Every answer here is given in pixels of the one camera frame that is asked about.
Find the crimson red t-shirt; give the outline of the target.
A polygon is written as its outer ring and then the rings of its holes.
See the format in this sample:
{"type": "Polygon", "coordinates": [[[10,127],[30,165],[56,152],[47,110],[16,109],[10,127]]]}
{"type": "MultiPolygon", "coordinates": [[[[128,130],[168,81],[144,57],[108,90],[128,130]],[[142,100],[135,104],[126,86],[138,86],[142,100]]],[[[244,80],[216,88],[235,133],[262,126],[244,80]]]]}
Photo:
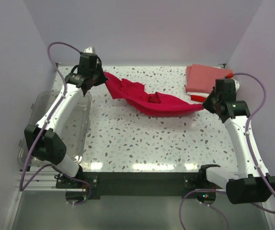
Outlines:
{"type": "Polygon", "coordinates": [[[190,104],[170,94],[147,93],[139,82],[119,79],[111,73],[104,73],[105,83],[113,99],[124,99],[138,111],[152,117],[178,117],[203,110],[201,104],[190,104]]]}

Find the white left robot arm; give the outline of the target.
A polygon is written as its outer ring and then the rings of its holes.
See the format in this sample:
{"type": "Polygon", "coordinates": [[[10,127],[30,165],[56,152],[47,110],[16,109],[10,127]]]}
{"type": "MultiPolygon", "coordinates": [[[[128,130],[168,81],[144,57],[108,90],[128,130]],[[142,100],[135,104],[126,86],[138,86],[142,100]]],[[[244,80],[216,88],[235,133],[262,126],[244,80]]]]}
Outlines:
{"type": "Polygon", "coordinates": [[[78,188],[83,184],[80,166],[67,154],[61,139],[61,131],[77,103],[93,86],[106,82],[101,59],[89,47],[80,53],[79,64],[63,79],[63,86],[48,111],[34,125],[28,125],[24,136],[29,150],[26,161],[31,157],[51,163],[67,175],[67,183],[78,188]]]}

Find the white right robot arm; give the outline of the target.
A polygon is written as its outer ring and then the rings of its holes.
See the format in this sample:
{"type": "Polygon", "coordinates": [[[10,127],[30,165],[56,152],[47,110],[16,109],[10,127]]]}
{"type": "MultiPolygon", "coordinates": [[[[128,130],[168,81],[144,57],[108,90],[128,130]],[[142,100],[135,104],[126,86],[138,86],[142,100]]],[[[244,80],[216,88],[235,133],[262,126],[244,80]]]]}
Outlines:
{"type": "Polygon", "coordinates": [[[217,79],[202,106],[218,115],[224,124],[233,144],[238,173],[234,175],[217,164],[202,165],[198,184],[202,188],[216,184],[225,189],[232,204],[267,201],[275,191],[275,176],[270,175],[256,146],[247,103],[236,99],[235,81],[217,79]]]}

